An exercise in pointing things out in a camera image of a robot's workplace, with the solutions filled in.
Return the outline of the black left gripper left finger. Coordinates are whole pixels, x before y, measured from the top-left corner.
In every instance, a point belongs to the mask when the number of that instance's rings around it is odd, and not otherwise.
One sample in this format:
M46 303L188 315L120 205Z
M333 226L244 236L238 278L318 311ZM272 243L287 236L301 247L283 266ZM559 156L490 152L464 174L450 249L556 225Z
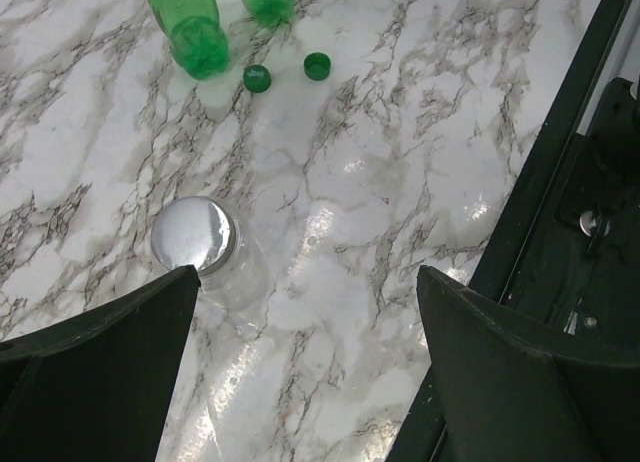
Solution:
M179 267L2 342L2 460L154 460L199 287Z

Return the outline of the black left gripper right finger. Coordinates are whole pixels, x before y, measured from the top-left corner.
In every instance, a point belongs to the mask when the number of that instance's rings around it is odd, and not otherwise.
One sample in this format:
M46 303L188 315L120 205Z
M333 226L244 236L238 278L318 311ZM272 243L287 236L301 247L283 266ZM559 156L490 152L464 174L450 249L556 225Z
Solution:
M636 461L639 356L423 266L417 298L459 461Z

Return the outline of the clear glass jar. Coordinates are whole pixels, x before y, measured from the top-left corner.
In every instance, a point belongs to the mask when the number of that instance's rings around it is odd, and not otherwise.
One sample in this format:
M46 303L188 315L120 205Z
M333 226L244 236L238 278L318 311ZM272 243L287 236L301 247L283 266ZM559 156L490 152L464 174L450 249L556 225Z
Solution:
M270 290L268 265L248 223L213 198L166 205L154 218L150 244L164 268L194 267L203 295L228 310L243 310Z

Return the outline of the green bottle cap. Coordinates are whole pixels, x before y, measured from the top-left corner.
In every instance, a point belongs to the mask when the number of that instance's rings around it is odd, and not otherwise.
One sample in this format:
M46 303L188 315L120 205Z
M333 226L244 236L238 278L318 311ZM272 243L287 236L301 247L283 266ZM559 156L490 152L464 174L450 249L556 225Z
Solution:
M250 65L243 71L243 84L251 93L264 93L270 88L271 83L271 74L263 65Z
M313 81L323 81L327 79L331 72L331 59L322 52L308 54L303 62L305 75Z

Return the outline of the green bottle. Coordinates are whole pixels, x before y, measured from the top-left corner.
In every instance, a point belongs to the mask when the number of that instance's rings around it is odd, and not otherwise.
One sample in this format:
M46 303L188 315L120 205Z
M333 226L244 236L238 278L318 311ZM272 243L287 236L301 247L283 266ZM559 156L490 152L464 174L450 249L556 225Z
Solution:
M242 0L247 11L264 27L288 22L293 16L296 0Z
M176 63L203 80L226 70L229 45L216 0L147 0Z

